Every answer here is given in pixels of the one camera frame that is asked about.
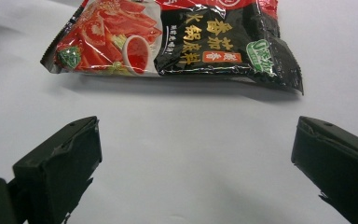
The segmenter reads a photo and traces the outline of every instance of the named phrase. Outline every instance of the white table surface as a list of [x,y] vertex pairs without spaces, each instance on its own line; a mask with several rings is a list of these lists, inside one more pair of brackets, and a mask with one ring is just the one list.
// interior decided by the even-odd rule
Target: white table surface
[[281,0],[305,95],[253,85],[50,74],[80,1],[1,0],[0,177],[65,124],[100,120],[103,162],[69,223],[349,223],[291,162],[301,115],[358,135],[358,0]]

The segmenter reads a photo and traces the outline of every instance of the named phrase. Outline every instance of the plastic food package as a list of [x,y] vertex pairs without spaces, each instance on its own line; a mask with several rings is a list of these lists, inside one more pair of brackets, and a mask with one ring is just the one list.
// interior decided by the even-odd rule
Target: plastic food package
[[303,92],[277,0],[83,2],[41,63],[51,73],[209,77]]

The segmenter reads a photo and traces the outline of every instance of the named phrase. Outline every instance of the hot pot seasoning packet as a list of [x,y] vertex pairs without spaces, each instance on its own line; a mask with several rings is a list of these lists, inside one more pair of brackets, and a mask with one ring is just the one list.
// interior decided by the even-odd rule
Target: hot pot seasoning packet
[[277,0],[86,0],[48,47],[51,73],[252,80],[303,92]]

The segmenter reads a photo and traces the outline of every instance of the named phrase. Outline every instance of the white background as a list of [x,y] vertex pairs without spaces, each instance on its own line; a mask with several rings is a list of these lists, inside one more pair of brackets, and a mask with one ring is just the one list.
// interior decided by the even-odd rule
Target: white background
[[281,0],[305,95],[254,85],[50,74],[75,0],[1,0],[0,177],[65,124],[100,120],[103,162],[69,223],[348,223],[290,161],[298,117],[358,135],[358,0]]

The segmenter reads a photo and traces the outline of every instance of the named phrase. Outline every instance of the food photo on package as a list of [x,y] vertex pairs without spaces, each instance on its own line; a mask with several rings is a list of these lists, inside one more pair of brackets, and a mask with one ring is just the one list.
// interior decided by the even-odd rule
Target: food photo on package
[[43,55],[50,73],[252,80],[303,92],[277,0],[85,0]]

